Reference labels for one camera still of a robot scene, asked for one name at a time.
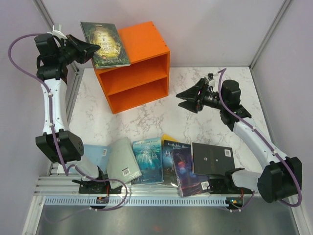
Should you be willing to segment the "green fantasy cover book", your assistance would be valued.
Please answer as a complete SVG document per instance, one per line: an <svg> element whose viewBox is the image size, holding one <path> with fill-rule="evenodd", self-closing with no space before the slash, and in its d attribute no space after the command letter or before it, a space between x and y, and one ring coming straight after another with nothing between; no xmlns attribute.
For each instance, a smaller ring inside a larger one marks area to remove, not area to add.
<svg viewBox="0 0 313 235"><path fill-rule="evenodd" d="M131 64L114 24L80 22L80 25L86 42L100 46L92 57L95 69L124 67Z"/></svg>

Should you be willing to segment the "teal ocean cover book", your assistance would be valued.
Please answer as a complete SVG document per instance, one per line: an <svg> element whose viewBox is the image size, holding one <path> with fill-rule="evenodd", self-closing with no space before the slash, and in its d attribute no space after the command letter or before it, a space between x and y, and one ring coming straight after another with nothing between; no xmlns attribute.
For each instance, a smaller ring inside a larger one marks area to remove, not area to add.
<svg viewBox="0 0 313 235"><path fill-rule="evenodd" d="M141 176L132 180L132 185L163 183L161 138L152 138L133 142L133 152Z"/></svg>

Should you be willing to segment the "dark blue Wuthering Heights book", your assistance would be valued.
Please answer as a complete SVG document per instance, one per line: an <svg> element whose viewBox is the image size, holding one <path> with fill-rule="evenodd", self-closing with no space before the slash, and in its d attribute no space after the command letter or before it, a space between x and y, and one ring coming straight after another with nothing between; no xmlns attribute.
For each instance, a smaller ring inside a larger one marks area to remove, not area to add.
<svg viewBox="0 0 313 235"><path fill-rule="evenodd" d="M171 140L164 140L162 146L162 172L164 186L177 188L177 178L175 174L171 151L176 149L191 149L191 145Z"/></svg>

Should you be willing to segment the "grey book with barcode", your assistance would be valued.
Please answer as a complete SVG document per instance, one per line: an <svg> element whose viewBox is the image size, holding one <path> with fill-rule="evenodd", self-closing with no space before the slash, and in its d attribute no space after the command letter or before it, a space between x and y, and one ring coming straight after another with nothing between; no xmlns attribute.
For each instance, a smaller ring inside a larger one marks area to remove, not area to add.
<svg viewBox="0 0 313 235"><path fill-rule="evenodd" d="M142 175L131 142L127 137L110 145L106 171L109 179L118 179L125 184Z"/></svg>

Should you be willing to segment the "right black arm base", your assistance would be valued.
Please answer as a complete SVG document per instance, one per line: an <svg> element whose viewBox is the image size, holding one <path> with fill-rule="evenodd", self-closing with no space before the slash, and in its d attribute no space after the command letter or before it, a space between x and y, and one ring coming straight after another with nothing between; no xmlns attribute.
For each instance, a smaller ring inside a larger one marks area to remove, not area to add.
<svg viewBox="0 0 313 235"><path fill-rule="evenodd" d="M242 192L244 195L252 194L252 191L247 188L238 188L235 186L228 185L225 181L225 177L221 175L211 175L209 176L209 186L208 192L210 194L236 194L240 195Z"/></svg>

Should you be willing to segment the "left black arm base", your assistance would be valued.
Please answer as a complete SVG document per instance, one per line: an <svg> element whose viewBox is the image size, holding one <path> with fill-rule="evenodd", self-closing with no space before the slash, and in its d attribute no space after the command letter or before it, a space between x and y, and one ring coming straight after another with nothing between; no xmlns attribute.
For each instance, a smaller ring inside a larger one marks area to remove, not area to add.
<svg viewBox="0 0 313 235"><path fill-rule="evenodd" d="M79 194L119 194L121 193L122 186L125 186L126 184L120 180L117 179L96 179L84 181L84 180L72 180L73 183L76 183L79 185ZM119 186L115 189L111 187L111 183L119 183L122 186Z"/></svg>

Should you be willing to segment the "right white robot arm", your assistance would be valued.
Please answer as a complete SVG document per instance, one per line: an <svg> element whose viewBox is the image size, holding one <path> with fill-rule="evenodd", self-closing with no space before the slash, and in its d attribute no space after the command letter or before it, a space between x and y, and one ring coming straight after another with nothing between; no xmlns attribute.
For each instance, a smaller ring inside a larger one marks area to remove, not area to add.
<svg viewBox="0 0 313 235"><path fill-rule="evenodd" d="M225 173L224 189L230 193L239 188L258 192L267 202L283 201L297 195L302 202L302 163L288 157L260 131L251 114L240 104L241 90L235 80L220 81L213 91L213 79L201 78L194 86L176 95L179 106L198 113L205 106L218 109L222 122L251 150L262 167L262 173L236 168Z"/></svg>

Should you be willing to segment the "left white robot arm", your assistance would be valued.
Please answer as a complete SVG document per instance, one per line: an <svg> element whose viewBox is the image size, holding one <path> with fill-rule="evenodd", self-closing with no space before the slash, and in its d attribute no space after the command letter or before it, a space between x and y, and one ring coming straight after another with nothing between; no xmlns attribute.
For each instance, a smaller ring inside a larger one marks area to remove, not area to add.
<svg viewBox="0 0 313 235"><path fill-rule="evenodd" d="M59 38L45 33L34 40L40 53L36 76L42 83L45 106L43 133L35 138L35 143L52 163L63 167L65 174L74 168L81 176L81 180L74 180L74 183L81 189L103 193L107 187L103 171L84 155L83 142L70 131L66 113L67 66L74 61L84 64L100 46L70 34Z"/></svg>

